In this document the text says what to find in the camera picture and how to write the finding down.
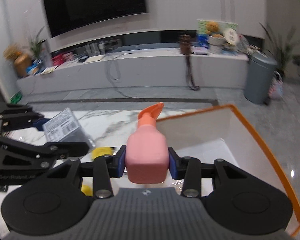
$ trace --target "trash can lid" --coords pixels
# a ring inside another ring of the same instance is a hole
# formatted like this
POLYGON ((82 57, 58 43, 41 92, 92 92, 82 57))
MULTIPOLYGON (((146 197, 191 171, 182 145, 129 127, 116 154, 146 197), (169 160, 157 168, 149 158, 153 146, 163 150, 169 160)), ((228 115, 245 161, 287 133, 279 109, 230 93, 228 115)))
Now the trash can lid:
POLYGON ((273 57, 269 57, 262 52, 256 52, 251 56, 251 60, 262 65, 277 65, 276 60, 273 57))

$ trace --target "gray tile floor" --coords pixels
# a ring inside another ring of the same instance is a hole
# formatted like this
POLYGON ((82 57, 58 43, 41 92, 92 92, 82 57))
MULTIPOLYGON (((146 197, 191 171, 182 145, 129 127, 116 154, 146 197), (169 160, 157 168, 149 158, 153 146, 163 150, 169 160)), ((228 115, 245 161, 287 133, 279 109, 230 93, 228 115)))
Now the gray tile floor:
MULTIPOLYGON (((121 92, 130 97, 139 98, 196 98, 217 99, 219 104, 235 104, 243 115, 260 133, 271 148, 300 201, 300 83, 286 83, 284 98, 272 101, 269 106, 259 106, 249 102, 242 90, 203 88, 191 91, 188 88, 121 88, 121 92)), ((21 103, 31 102, 37 111, 63 110, 133 110, 143 109, 150 102, 89 102, 62 103, 62 100, 89 98, 123 98, 114 89, 66 91, 24 97, 21 103), (40 104, 40 101, 51 101, 40 104)), ((166 103, 169 109, 198 109, 210 107, 210 103, 166 103)))

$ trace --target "gray trash can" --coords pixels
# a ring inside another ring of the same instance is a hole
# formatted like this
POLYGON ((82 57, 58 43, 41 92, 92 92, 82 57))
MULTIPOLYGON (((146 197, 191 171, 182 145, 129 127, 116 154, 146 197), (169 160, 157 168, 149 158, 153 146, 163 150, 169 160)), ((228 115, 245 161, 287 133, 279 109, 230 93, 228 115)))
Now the gray trash can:
POLYGON ((263 53, 254 53, 248 66, 244 96, 255 104, 263 104, 271 86, 277 62, 263 53))

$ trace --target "pink bottle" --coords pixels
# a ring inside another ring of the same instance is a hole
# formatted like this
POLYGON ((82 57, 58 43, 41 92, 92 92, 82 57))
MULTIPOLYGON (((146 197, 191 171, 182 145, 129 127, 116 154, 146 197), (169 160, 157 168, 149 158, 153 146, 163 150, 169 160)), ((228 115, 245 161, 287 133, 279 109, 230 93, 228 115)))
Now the pink bottle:
POLYGON ((128 179, 133 183, 154 184, 166 179, 168 146, 155 121, 163 105, 158 103, 142 110, 138 115, 138 129, 128 138, 125 162, 128 179))

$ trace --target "bottle body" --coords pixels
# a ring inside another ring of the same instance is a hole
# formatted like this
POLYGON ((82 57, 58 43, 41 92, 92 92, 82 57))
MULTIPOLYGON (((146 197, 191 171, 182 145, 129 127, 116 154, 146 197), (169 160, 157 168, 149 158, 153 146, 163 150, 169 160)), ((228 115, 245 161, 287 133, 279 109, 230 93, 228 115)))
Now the bottle body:
POLYGON ((152 125, 140 126, 128 139, 125 163, 131 182, 163 182, 169 167, 166 138, 152 125))

